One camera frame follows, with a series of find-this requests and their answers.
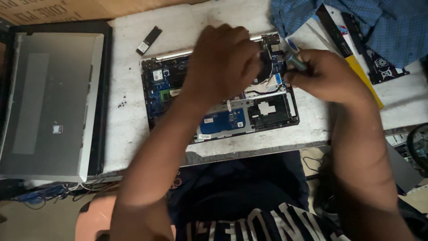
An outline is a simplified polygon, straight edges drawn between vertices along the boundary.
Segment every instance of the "screwdriver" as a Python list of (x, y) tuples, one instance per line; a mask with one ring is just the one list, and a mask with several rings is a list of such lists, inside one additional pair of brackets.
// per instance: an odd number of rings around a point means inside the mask
[(308, 69), (306, 64), (300, 61), (297, 56), (291, 51), (285, 52), (285, 60), (294, 65), (297, 70), (305, 71)]

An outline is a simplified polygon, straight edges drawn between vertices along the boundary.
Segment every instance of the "ssd label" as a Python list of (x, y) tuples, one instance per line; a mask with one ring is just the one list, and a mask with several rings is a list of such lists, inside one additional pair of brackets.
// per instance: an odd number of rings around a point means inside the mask
[(204, 123), (211, 123), (214, 122), (213, 118), (204, 119)]
[(203, 135), (203, 134), (199, 134), (199, 139), (202, 139), (202, 140), (209, 140), (209, 139), (211, 139), (211, 135)]
[(141, 50), (141, 52), (143, 52), (143, 53), (145, 53), (148, 48), (149, 48), (149, 46), (145, 42), (142, 42), (138, 46), (138, 49)]

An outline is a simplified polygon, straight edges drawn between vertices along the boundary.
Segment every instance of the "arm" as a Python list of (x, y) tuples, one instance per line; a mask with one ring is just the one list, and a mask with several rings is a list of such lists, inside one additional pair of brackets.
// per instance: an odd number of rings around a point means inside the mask
[(243, 27), (206, 27), (181, 94), (129, 165), (111, 222), (111, 240), (173, 240), (163, 197), (197, 126), (216, 103), (246, 88), (260, 71), (259, 46)]
[(376, 102), (363, 81), (337, 55), (301, 51), (311, 75), (290, 73), (295, 86), (341, 104), (332, 136), (336, 203), (351, 240), (413, 240), (397, 207), (397, 190)]

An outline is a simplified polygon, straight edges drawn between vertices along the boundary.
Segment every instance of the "black t-shirt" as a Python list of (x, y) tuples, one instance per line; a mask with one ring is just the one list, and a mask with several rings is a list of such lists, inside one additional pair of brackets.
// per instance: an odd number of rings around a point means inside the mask
[(267, 181), (210, 193), (183, 210), (177, 241), (349, 240), (316, 215), (287, 204), (287, 195)]
[(299, 152), (180, 169), (168, 195), (177, 241), (334, 241), (308, 210)]

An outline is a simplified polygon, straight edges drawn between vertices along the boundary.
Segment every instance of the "cardboard box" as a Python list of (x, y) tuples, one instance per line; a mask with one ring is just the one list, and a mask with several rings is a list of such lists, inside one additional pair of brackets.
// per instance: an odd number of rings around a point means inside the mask
[(0, 0), (0, 17), (21, 24), (117, 18), (137, 12), (206, 0)]

